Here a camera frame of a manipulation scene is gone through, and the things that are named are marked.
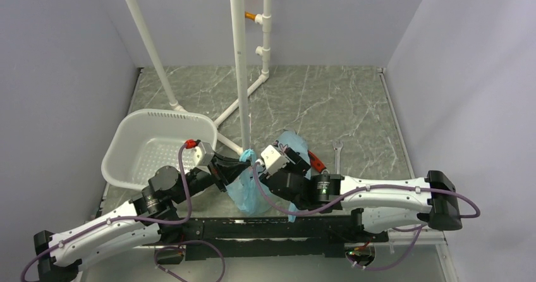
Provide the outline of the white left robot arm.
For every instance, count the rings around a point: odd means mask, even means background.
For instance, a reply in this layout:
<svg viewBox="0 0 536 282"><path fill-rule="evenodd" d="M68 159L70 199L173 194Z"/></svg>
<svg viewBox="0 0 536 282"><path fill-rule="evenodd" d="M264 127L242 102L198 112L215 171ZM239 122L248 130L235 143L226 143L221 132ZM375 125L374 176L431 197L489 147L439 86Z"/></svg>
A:
<svg viewBox="0 0 536 282"><path fill-rule="evenodd" d="M163 166L138 195L107 214L61 233L35 234L39 281L73 281L83 266L120 250L179 242L192 216L192 197L212 185L225 188L253 163L220 154L207 160L207 171Z"/></svg>

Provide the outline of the light blue printed plastic bag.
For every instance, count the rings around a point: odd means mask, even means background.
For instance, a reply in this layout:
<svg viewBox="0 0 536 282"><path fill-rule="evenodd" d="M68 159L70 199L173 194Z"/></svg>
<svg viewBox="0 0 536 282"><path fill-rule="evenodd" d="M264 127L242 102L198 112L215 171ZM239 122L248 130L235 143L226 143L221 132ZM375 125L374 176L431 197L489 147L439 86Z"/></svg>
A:
<svg viewBox="0 0 536 282"><path fill-rule="evenodd" d="M284 130L272 144L278 150L289 147L307 164L310 163L308 144L294 130ZM261 215L272 208L272 205L263 198L262 193L265 193L273 202L276 201L276 196L270 193L264 184L257 186L250 168L242 172L226 189L234 205L246 216Z"/></svg>

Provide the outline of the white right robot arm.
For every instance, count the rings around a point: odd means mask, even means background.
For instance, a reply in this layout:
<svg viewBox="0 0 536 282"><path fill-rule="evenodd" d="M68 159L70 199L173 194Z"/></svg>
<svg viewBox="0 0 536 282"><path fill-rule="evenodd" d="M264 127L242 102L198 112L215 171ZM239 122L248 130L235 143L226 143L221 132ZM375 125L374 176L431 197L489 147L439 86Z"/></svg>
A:
<svg viewBox="0 0 536 282"><path fill-rule="evenodd" d="M311 216L332 211L357 211L348 224L356 241L371 234L412 224L439 231L462 229L456 187L442 172L431 170L427 176L409 180L367 180L344 175L320 174L306 178L290 160L269 147L256 160L262 169L255 181L277 197L295 205L282 209L291 216Z"/></svg>

